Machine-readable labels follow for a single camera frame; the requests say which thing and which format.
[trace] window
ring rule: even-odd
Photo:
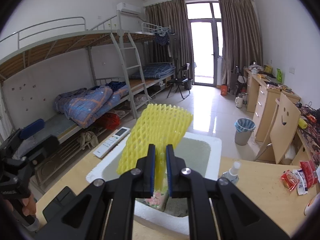
[[[189,3],[187,4],[188,19],[212,18],[210,3]]]
[[[222,56],[222,47],[223,47],[222,22],[217,22],[217,30],[218,30],[219,56]]]
[[[220,5],[218,2],[212,3],[213,15],[216,19],[221,19]]]
[[[214,40],[218,40],[219,56],[222,56],[223,49],[223,35],[221,11],[218,2],[203,2],[203,3],[189,3],[187,4],[188,19],[191,22],[211,22],[213,28],[212,35]]]

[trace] snack package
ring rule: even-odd
[[[299,184],[299,179],[290,170],[285,171],[280,179],[283,185],[288,188],[290,192]]]
[[[299,184],[297,187],[297,192],[299,195],[305,195],[308,193],[308,187],[307,187],[307,181],[306,177],[304,176],[304,173],[302,170],[292,170],[292,173],[296,175],[296,177],[299,179]]]
[[[307,187],[311,188],[314,184],[318,182],[315,164],[312,160],[305,162],[300,161],[300,166],[306,177]]]

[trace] bed ladder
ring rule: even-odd
[[[138,52],[138,49],[137,49],[137,46],[136,44],[134,43],[132,37],[131,37],[131,34],[128,33],[128,38],[129,38],[129,41],[131,43],[131,46],[132,47],[124,47],[124,43],[123,43],[123,34],[122,35],[120,34],[119,35],[119,43],[116,41],[113,33],[110,33],[110,37],[112,39],[112,42],[113,44],[116,46],[116,50],[119,54],[119,57],[120,57],[120,61],[121,61],[121,65],[122,65],[122,69],[123,69],[123,72],[124,72],[124,78],[125,78],[125,82],[128,86],[128,90],[129,90],[129,102],[130,102],[130,106],[131,106],[131,110],[132,110],[132,114],[133,114],[133,117],[135,119],[137,119],[139,116],[138,116],[138,112],[137,112],[137,107],[135,105],[135,102],[134,102],[134,99],[133,99],[133,96],[134,96],[134,92],[133,90],[135,88],[138,88],[140,87],[141,85],[143,85],[143,89],[144,89],[144,93],[146,95],[146,98],[147,98],[147,101],[143,102],[142,104],[138,105],[138,108],[140,106],[142,106],[143,104],[147,103],[147,102],[150,102],[150,97],[148,95],[148,91],[147,91],[147,86],[146,86],[146,81],[144,79],[144,75],[143,75],[143,70],[142,70],[142,65],[141,65],[141,61],[140,61],[140,56],[139,56],[139,52]],[[127,49],[134,49],[135,50],[135,54],[136,54],[136,59],[137,59],[137,65],[134,65],[134,66],[130,66],[130,67],[127,67],[127,61],[126,61],[126,58],[125,58],[125,50]],[[141,83],[136,85],[136,86],[133,86],[133,87],[130,87],[130,81],[129,81],[129,75],[128,75],[128,70],[129,69],[132,69],[132,68],[139,68],[139,71],[140,71],[140,76],[141,76]]]

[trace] screw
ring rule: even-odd
[[[181,169],[181,172],[184,175],[189,175],[191,173],[191,169],[190,168],[183,168],[183,169]]]
[[[96,179],[96,180],[93,182],[93,185],[95,185],[96,187],[100,187],[103,183],[104,183],[104,180],[103,180],[103,179]]]
[[[219,184],[220,184],[221,186],[228,185],[228,184],[229,184],[229,180],[226,179],[226,178],[220,178],[220,179],[219,179]]]
[[[139,175],[141,173],[141,170],[138,168],[134,168],[130,172],[132,175]]]

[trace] red bag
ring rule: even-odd
[[[306,177],[307,187],[311,188],[314,184],[318,182],[315,164],[312,160],[305,162],[300,161],[300,166]]]
[[[96,120],[96,124],[106,128],[107,130],[114,130],[119,126],[120,118],[117,114],[105,113],[103,116]]]
[[[228,86],[227,85],[222,85],[220,89],[221,89],[222,96],[226,96],[228,94]]]
[[[283,185],[289,189],[289,191],[293,191],[297,185],[299,184],[299,178],[296,177],[290,170],[287,170],[280,177]]]

